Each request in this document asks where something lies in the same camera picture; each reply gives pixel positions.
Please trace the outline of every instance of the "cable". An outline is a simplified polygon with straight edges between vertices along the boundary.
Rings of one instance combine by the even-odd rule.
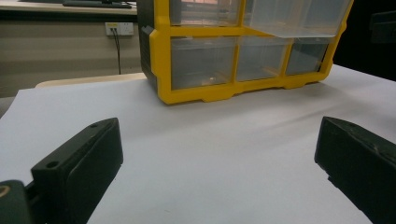
[[[111,33],[113,33],[113,35],[114,35],[114,40],[116,41],[117,55],[118,55],[118,58],[119,58],[119,74],[121,75],[119,34],[117,34],[117,29],[110,28],[110,30],[111,30]]]

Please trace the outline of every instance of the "white paper surface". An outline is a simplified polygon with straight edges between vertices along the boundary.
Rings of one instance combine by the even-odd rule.
[[[20,91],[0,119],[0,180],[117,117],[124,164],[90,223],[370,223],[314,163],[323,116],[396,142],[396,85],[334,66],[322,83],[165,105],[146,80]]]

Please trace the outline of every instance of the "dark background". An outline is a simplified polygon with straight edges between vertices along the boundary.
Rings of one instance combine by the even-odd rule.
[[[396,44],[371,41],[371,16],[389,11],[396,11],[396,0],[355,0],[334,63],[396,81]]]

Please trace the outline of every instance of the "screw hole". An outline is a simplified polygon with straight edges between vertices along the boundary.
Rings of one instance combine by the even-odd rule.
[[[50,163],[47,164],[47,168],[54,168],[55,166],[57,166],[59,164],[58,161],[52,161]]]

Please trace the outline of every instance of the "plastic drawer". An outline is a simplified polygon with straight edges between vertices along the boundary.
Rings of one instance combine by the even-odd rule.
[[[255,80],[280,75],[290,39],[243,36],[239,42],[237,81]]]
[[[350,0],[247,0],[245,25],[279,37],[336,36]]]
[[[231,81],[236,37],[173,38],[172,90]]]
[[[291,49],[286,75],[317,72],[330,42],[330,38],[296,39]]]
[[[170,0],[171,25],[236,26],[240,0]]]

